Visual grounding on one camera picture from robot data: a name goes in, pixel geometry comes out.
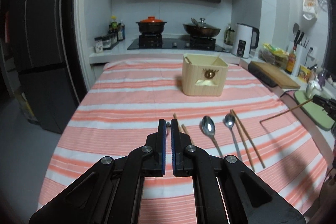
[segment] white kettle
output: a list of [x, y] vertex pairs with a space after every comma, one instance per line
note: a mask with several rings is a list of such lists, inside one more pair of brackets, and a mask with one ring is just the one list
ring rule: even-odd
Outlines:
[[[254, 46], [252, 46], [252, 34], [256, 33], [256, 40]], [[259, 43], [259, 29], [252, 26], [237, 23], [236, 36], [233, 42], [232, 51], [233, 55], [248, 58], [250, 50], [252, 48], [257, 48]]]

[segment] spoon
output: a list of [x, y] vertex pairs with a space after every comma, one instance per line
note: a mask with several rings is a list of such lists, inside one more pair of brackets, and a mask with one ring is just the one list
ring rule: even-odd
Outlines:
[[204, 116], [202, 121], [201, 121], [201, 127], [202, 127], [202, 131], [203, 131], [204, 135], [208, 136], [212, 140], [213, 144], [215, 145], [215, 147], [216, 147], [216, 149], [219, 153], [219, 156], [221, 158], [224, 158], [223, 154], [222, 154], [222, 152], [221, 152], [221, 150], [218, 146], [218, 143], [215, 139], [216, 129], [215, 129], [215, 123], [213, 122], [213, 120], [209, 116]]
[[297, 24], [296, 22], [294, 23], [294, 26], [293, 26], [293, 35], [295, 37], [297, 31], [300, 29], [300, 25]]
[[198, 24], [197, 20], [194, 18], [191, 18], [191, 22], [196, 25], [197, 27], [200, 27], [200, 25]]
[[235, 134], [233, 133], [233, 130], [232, 130], [233, 126], [235, 125], [235, 117], [233, 115], [231, 115], [230, 113], [228, 113], [228, 114], [225, 115], [225, 118], [224, 118], [223, 122], [224, 122], [225, 126], [231, 131], [232, 138], [233, 138], [233, 143], [235, 144], [238, 159], [243, 161], [242, 160], [242, 155], [240, 153], [238, 143], [237, 143], [237, 140], [236, 140], [236, 137], [235, 137]]

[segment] green mat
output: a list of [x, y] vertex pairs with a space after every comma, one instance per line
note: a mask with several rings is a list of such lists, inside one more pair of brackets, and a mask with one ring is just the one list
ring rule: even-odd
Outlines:
[[[305, 92], [301, 90], [294, 92], [294, 98], [298, 104], [302, 104], [308, 100]], [[319, 128], [325, 131], [329, 131], [334, 124], [334, 120], [327, 115], [323, 110], [323, 107], [320, 107], [313, 102], [306, 103], [301, 109]]]

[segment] yellow box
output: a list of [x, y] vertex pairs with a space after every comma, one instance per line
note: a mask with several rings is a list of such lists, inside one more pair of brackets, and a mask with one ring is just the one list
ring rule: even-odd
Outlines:
[[305, 83], [308, 83], [308, 80], [309, 80], [309, 76], [310, 76], [310, 70], [307, 69], [307, 67], [301, 65], [300, 66], [300, 69], [299, 69], [299, 74], [298, 74], [298, 78], [305, 82]]
[[182, 90], [189, 96], [220, 96], [228, 64], [213, 55], [184, 54]]

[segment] wall outlet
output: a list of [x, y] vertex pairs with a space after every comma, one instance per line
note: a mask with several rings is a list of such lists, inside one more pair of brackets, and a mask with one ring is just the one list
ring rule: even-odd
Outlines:
[[313, 48], [313, 50], [310, 52], [309, 56], [312, 57], [312, 58], [316, 58], [317, 50], [318, 50], [317, 47], [316, 46], [311, 46], [311, 47], [309, 47], [309, 49], [310, 48]]

